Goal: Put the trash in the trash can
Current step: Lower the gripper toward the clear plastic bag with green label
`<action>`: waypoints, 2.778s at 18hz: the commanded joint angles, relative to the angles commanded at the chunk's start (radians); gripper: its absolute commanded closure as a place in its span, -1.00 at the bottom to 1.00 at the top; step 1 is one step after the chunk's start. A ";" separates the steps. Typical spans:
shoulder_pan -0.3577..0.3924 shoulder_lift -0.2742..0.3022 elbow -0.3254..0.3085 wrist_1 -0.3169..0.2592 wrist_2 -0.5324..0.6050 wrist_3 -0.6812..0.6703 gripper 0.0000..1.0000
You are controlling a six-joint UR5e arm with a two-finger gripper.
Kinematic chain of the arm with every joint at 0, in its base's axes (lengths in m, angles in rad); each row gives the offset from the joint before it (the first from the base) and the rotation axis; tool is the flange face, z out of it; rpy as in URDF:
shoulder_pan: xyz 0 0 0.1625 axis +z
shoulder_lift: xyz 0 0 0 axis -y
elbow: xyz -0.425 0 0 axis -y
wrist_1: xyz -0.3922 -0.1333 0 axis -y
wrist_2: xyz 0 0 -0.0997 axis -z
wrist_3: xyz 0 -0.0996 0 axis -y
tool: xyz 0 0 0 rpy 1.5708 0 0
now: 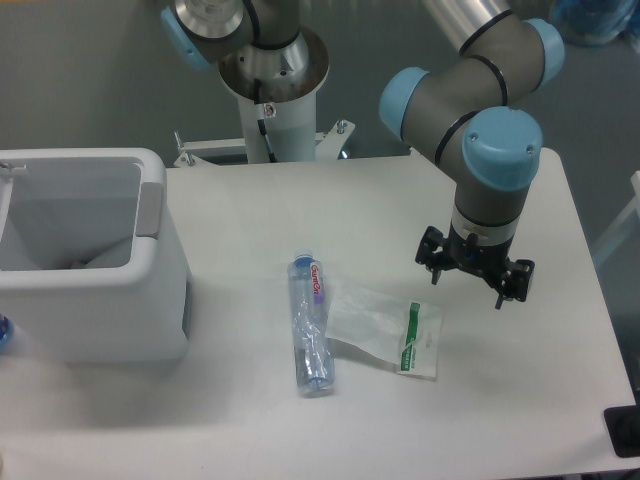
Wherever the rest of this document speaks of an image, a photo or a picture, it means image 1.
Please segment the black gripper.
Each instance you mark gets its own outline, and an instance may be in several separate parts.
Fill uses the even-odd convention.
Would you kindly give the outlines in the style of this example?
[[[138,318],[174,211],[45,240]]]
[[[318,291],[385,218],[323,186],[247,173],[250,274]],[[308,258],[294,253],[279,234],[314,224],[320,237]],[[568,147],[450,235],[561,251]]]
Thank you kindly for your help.
[[[479,240],[469,238],[460,236],[453,225],[447,239],[436,227],[429,226],[419,242],[415,262],[431,273],[432,284],[437,284],[441,273],[449,270],[482,278],[498,292],[496,309],[508,301],[525,302],[535,262],[507,259],[513,238],[496,245],[481,245]]]

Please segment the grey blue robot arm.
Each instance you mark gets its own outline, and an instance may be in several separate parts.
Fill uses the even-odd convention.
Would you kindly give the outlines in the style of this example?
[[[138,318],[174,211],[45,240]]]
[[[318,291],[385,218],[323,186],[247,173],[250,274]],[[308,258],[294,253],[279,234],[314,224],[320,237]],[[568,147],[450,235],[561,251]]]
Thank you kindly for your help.
[[[429,227],[415,260],[434,277],[457,269],[483,279],[500,302],[525,301],[535,265],[508,253],[543,135],[513,103],[561,69],[559,32],[523,21],[503,1],[430,1],[458,51],[441,74],[397,73],[379,102],[385,126],[456,185],[447,232]],[[313,161],[317,90],[328,70],[323,41],[296,1],[171,1],[162,23],[194,69],[216,66],[235,95],[252,163]]]

